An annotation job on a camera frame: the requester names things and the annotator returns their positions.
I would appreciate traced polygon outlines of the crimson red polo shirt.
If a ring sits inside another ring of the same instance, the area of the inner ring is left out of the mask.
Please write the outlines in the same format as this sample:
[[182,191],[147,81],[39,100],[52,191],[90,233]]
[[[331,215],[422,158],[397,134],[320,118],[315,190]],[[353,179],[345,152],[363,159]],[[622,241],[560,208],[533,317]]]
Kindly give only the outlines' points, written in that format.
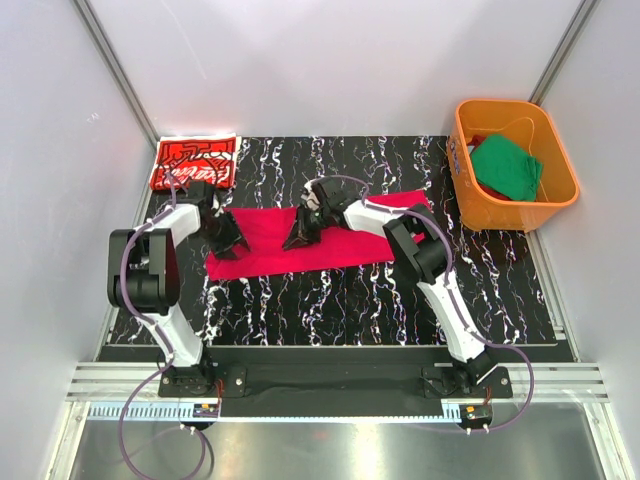
[[248,240],[249,248],[236,247],[236,260],[218,260],[209,255],[205,267],[212,280],[338,269],[393,259],[386,239],[340,227],[323,231],[317,244],[284,250],[282,245],[295,219],[293,207],[234,208],[231,213]]

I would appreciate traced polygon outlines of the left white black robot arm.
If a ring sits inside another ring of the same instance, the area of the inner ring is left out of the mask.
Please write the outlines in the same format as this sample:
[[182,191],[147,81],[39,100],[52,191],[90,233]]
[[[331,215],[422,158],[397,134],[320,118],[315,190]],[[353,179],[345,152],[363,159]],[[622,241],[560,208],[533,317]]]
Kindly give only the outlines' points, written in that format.
[[184,197],[173,196],[154,217],[110,234],[107,296],[112,306],[128,311],[151,333],[165,355],[166,373],[204,376],[213,362],[179,306],[176,249],[194,235],[208,243],[218,260],[236,260],[236,247],[249,248],[218,189],[193,180]]

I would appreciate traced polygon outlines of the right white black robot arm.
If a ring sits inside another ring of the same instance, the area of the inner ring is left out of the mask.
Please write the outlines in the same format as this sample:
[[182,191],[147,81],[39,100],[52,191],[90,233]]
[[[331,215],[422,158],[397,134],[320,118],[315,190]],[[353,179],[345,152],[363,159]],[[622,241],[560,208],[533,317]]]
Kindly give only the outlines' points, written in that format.
[[489,388],[497,361],[464,304],[452,248],[434,215],[421,203],[391,207],[373,202],[367,198],[368,187],[359,197],[350,195],[336,183],[339,178],[319,177],[304,185],[282,248],[289,251],[315,245],[322,232],[332,227],[385,239],[395,268],[416,284],[445,334],[452,361],[447,375],[453,385],[431,386],[431,391],[442,396],[469,395]]

